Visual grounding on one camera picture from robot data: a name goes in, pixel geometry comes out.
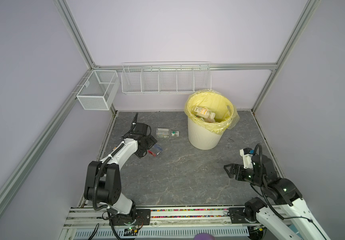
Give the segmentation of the clear bottle green cap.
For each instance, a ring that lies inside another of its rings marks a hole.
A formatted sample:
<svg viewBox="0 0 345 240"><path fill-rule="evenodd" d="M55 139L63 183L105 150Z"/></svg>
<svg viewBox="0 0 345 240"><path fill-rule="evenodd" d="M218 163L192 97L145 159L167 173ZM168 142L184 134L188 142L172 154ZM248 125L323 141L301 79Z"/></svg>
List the clear bottle green cap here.
<svg viewBox="0 0 345 240"><path fill-rule="evenodd" d="M179 137L179 131L170 130L166 128L157 128L156 136L158 138L168 139L169 137Z"/></svg>

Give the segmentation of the small bottle blue red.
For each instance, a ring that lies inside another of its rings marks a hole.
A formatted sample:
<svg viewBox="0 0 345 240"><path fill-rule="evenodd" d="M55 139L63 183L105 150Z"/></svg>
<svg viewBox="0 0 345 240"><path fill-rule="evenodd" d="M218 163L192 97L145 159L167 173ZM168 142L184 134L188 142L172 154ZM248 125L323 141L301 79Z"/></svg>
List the small bottle blue red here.
<svg viewBox="0 0 345 240"><path fill-rule="evenodd" d="M153 157L157 157L162 152L162 147L158 144L153 145L147 152Z"/></svg>

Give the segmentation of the white bottle orange label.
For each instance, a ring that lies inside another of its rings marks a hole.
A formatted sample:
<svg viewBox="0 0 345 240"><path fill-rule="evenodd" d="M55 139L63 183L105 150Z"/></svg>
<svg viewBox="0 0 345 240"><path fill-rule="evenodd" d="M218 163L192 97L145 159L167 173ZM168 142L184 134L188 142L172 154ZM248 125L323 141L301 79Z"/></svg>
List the white bottle orange label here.
<svg viewBox="0 0 345 240"><path fill-rule="evenodd" d="M215 118L215 113L213 113L211 110L209 110L208 108L205 107L195 107L194 108L194 112L197 116L207 119L207 118Z"/></svg>

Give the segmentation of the clear bottle red cap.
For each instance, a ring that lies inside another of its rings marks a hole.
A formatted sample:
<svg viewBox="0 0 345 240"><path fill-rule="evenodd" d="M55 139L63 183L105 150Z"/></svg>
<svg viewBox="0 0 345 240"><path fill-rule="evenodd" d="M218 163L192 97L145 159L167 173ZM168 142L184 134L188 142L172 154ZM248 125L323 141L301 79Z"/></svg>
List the clear bottle red cap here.
<svg viewBox="0 0 345 240"><path fill-rule="evenodd" d="M205 119L205 121L207 123L215 123L216 122L215 119L212 119L212 118L207 118L207 119Z"/></svg>

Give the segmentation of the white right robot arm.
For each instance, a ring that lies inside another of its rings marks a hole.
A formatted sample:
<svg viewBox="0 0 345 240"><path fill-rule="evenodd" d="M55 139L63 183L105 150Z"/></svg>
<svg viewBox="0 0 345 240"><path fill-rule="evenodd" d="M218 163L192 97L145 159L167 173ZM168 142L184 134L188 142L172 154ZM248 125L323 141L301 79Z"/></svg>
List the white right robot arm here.
<svg viewBox="0 0 345 240"><path fill-rule="evenodd" d="M230 179L249 183L258 194L243 208L230 208L232 223L245 220L256 227L248 229L251 240L261 240L270 231L279 240L328 240L307 203L289 179L276 172L274 162L263 154L261 144L240 150L243 163L223 168Z"/></svg>

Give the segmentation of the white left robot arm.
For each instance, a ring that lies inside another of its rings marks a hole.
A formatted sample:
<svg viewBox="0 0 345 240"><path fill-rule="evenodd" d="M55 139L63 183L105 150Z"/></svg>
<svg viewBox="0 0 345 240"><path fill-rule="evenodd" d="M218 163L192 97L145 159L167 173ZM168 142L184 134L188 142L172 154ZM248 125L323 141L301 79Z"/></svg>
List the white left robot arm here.
<svg viewBox="0 0 345 240"><path fill-rule="evenodd" d="M157 143L151 127L137 121L135 114L130 129L121 137L120 144L100 161L92 161L87 167L83 196L95 211L106 209L109 215L136 218L134 201L128 199L121 189L120 170L135 155L146 156Z"/></svg>

